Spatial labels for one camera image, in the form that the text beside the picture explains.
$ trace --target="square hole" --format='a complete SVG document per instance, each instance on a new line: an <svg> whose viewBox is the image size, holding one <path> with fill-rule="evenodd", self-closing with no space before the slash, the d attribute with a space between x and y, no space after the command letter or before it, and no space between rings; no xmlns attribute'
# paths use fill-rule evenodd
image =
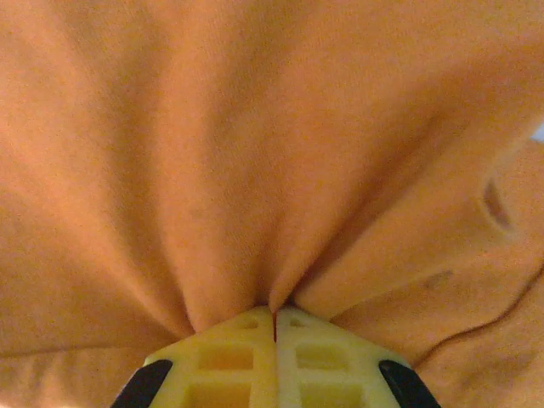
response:
<svg viewBox="0 0 544 408"><path fill-rule="evenodd" d="M253 350L249 346L218 344L200 349L198 368L201 370L251 370Z"/></svg>
<svg viewBox="0 0 544 408"><path fill-rule="evenodd" d="M182 408L248 408L251 390L243 383L192 384Z"/></svg>
<svg viewBox="0 0 544 408"><path fill-rule="evenodd" d="M296 354L298 368L341 371L349 369L349 363L343 351L330 345L299 344Z"/></svg>
<svg viewBox="0 0 544 408"><path fill-rule="evenodd" d="M309 383L300 386L302 408L365 408L356 384Z"/></svg>

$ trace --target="wrinkled cloth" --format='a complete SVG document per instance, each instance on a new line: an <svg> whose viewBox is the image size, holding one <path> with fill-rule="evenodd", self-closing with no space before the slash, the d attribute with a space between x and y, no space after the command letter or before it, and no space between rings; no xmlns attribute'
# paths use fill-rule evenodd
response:
<svg viewBox="0 0 544 408"><path fill-rule="evenodd" d="M0 405L290 303L544 406L544 3L0 0Z"/></svg>

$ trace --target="yellow plastic object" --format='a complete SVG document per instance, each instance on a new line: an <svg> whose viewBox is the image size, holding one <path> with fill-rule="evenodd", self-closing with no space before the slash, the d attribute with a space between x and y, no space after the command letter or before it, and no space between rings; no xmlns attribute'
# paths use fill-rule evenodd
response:
<svg viewBox="0 0 544 408"><path fill-rule="evenodd" d="M298 309L276 327L280 408L399 408L378 368L397 354Z"/></svg>
<svg viewBox="0 0 544 408"><path fill-rule="evenodd" d="M171 360L150 408L276 408L274 322L268 308L239 314L150 355Z"/></svg>
<svg viewBox="0 0 544 408"><path fill-rule="evenodd" d="M295 308L255 308L150 355L112 408L439 408L397 354Z"/></svg>

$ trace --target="orange cloth background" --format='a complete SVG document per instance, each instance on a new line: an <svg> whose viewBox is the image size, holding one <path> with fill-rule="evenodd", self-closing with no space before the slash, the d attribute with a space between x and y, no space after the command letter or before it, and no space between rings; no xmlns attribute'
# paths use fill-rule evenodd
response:
<svg viewBox="0 0 544 408"><path fill-rule="evenodd" d="M0 405L295 303L544 406L544 3L0 2Z"/></svg>

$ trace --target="black plastic tip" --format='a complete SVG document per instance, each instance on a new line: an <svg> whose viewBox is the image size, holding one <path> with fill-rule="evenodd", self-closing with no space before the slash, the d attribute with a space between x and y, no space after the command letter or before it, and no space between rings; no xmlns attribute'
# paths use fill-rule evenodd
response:
<svg viewBox="0 0 544 408"><path fill-rule="evenodd" d="M380 361L378 366L400 408L440 408L415 371L391 360Z"/></svg>
<svg viewBox="0 0 544 408"><path fill-rule="evenodd" d="M158 360L137 370L111 408L148 408L172 365L170 360Z"/></svg>

